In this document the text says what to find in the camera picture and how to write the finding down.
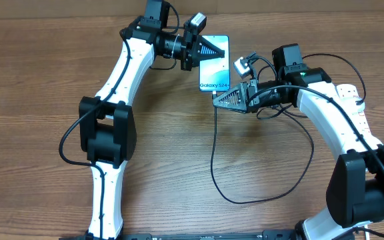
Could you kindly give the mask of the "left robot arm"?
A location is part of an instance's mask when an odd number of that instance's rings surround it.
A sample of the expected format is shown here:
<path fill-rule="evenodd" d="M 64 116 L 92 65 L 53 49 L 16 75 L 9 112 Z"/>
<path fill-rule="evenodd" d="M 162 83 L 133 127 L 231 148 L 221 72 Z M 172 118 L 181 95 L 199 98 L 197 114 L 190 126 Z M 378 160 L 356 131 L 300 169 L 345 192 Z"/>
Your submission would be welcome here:
<path fill-rule="evenodd" d="M 181 70 L 190 71 L 204 60 L 227 56 L 200 34 L 207 22 L 204 14 L 194 14 L 178 35 L 167 24 L 171 10 L 167 1 L 148 1 L 144 15 L 120 30 L 121 54 L 105 85 L 80 101 L 81 149 L 93 175 L 92 220 L 85 239 L 121 238 L 123 175 L 137 143 L 132 104 L 155 58 L 178 60 Z"/>

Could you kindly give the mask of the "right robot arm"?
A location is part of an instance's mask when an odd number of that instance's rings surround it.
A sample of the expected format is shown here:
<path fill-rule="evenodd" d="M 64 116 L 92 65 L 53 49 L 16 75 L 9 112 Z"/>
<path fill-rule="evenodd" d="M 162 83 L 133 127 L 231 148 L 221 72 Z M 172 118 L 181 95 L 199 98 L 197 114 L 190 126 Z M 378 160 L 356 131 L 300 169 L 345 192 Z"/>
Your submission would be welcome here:
<path fill-rule="evenodd" d="M 335 168 L 326 190 L 326 206 L 290 230 L 265 230 L 264 239 L 353 239 L 384 220 L 384 144 L 371 134 L 365 98 L 352 85 L 335 85 L 322 68 L 310 68 L 298 44 L 273 50 L 268 66 L 275 79 L 260 82 L 256 54 L 240 58 L 235 68 L 250 76 L 221 95 L 216 109 L 257 113 L 266 107 L 294 106 L 316 127 L 329 146 Z"/>

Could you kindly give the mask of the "Samsung Galaxy smartphone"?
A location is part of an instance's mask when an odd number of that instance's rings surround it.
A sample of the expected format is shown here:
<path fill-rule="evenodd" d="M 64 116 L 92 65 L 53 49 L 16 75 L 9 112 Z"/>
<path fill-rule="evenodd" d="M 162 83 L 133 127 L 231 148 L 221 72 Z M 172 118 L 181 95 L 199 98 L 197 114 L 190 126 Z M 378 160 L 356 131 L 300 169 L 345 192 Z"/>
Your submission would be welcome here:
<path fill-rule="evenodd" d="M 227 91 L 230 88 L 229 37 L 204 35 L 214 46 L 224 50 L 223 58 L 204 60 L 199 63 L 200 91 Z"/>

